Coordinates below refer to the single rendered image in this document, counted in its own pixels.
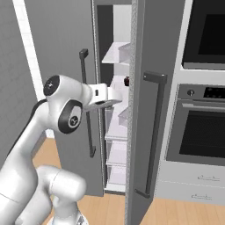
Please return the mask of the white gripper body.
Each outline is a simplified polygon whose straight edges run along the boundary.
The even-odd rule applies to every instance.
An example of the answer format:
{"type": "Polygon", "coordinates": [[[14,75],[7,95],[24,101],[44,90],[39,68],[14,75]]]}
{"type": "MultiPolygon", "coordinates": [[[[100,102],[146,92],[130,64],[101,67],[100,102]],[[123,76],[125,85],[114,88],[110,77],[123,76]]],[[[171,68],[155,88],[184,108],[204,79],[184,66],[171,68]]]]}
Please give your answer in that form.
{"type": "Polygon", "coordinates": [[[121,101],[120,92],[107,85],[83,86],[83,110],[85,112],[115,105],[121,101]]]}

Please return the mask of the white fridge shelf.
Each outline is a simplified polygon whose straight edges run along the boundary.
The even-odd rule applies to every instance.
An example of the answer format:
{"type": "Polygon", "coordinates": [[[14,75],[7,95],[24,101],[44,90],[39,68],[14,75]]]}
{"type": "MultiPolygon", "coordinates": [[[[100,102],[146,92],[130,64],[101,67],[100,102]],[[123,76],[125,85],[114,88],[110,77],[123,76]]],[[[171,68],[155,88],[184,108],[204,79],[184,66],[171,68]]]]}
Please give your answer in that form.
{"type": "Polygon", "coordinates": [[[130,63],[130,43],[113,42],[105,54],[102,63],[128,65],[130,63]]]}

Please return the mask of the clear fridge drawer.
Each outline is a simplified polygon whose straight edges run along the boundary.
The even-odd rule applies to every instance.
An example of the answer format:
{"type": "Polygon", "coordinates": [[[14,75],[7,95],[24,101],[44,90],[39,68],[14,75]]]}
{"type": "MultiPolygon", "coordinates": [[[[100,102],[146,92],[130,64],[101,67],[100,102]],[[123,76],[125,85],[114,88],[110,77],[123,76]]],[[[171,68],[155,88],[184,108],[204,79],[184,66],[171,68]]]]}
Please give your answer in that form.
{"type": "Polygon", "coordinates": [[[124,189],[126,185],[126,168],[118,165],[107,166],[107,189],[124,189]]]}
{"type": "Polygon", "coordinates": [[[109,165],[122,165],[127,163],[127,143],[121,141],[106,142],[107,159],[109,165]]]}

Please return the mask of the grey open fridge door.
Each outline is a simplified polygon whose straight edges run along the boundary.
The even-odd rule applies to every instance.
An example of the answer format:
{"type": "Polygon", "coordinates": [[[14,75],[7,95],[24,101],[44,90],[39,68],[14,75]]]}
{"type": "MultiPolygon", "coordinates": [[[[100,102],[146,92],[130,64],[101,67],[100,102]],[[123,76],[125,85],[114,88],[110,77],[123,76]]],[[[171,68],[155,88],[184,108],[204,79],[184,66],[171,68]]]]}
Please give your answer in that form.
{"type": "Polygon", "coordinates": [[[185,0],[132,0],[125,225],[140,225],[154,199],[184,7],[185,0]],[[146,71],[167,76],[149,199],[134,191],[145,192],[156,110],[158,84],[143,79],[146,71]]]}

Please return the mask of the white fridge interior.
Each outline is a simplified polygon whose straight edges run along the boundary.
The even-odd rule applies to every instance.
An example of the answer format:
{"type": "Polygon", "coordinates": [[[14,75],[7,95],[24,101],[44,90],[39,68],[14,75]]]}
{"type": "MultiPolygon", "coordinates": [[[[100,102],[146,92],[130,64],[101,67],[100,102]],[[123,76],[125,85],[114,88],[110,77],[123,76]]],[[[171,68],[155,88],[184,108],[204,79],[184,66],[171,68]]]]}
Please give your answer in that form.
{"type": "Polygon", "coordinates": [[[107,141],[127,142],[128,91],[124,78],[129,76],[129,64],[102,63],[102,60],[113,42],[131,42],[131,0],[94,0],[93,25],[95,32],[95,56],[97,81],[106,83],[122,94],[123,101],[103,109],[100,113],[104,149],[104,185],[105,192],[123,195],[126,186],[121,190],[106,188],[107,183],[107,141]]]}

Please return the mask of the steel built-in oven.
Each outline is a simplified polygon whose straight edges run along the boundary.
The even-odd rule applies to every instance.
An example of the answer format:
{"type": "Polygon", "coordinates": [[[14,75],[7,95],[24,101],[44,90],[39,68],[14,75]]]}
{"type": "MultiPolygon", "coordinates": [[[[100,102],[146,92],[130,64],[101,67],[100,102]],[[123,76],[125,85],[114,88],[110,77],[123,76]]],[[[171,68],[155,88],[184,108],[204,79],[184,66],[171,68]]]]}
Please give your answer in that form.
{"type": "Polygon", "coordinates": [[[184,108],[179,101],[225,104],[225,86],[180,84],[171,121],[166,160],[225,166],[225,112],[184,108]],[[194,90],[190,97],[187,91],[194,90]]]}

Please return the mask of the white drawer front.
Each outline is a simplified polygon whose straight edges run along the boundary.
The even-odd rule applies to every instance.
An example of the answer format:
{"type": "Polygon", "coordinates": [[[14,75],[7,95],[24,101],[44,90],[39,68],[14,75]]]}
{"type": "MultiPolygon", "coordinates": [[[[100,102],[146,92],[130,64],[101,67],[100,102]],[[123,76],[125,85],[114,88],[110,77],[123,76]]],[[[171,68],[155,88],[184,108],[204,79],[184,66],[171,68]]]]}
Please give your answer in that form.
{"type": "Polygon", "coordinates": [[[196,163],[162,161],[158,178],[161,181],[178,182],[190,185],[209,185],[225,188],[225,167],[196,163]],[[216,177],[219,182],[200,180],[198,176],[216,177]]]}
{"type": "Polygon", "coordinates": [[[160,199],[182,200],[225,206],[225,188],[222,187],[159,181],[156,185],[155,196],[160,199]],[[207,195],[212,197],[212,200],[193,199],[191,196],[194,194],[207,195]]]}

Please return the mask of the black built-in microwave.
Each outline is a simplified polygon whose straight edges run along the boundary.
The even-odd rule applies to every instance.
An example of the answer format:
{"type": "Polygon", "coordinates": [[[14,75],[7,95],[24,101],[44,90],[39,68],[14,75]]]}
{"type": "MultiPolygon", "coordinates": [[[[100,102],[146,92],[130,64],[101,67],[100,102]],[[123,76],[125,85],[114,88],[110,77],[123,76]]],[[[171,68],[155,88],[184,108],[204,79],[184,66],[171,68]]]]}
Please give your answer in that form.
{"type": "Polygon", "coordinates": [[[225,0],[193,0],[182,66],[225,69],[225,0]]]}

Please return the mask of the white oven cabinet frame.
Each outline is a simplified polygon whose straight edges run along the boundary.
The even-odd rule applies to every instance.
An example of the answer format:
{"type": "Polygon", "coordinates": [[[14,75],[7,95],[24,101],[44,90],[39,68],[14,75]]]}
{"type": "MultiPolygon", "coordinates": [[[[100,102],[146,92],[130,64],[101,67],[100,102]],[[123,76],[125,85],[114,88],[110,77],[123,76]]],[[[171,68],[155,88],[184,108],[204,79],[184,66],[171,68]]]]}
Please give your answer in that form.
{"type": "Polygon", "coordinates": [[[179,33],[178,51],[175,61],[174,74],[171,82],[171,92],[168,104],[168,112],[165,121],[165,129],[163,133],[163,144],[160,155],[160,163],[158,167],[157,182],[161,181],[158,178],[160,171],[160,164],[166,160],[167,147],[170,138],[171,121],[176,107],[178,86],[180,84],[209,84],[216,86],[225,86],[225,69],[223,70],[209,70],[209,69],[185,69],[182,66],[182,60],[185,49],[185,40],[187,29],[189,25],[193,0],[185,0],[185,7],[183,11],[182,24],[179,33]]]}

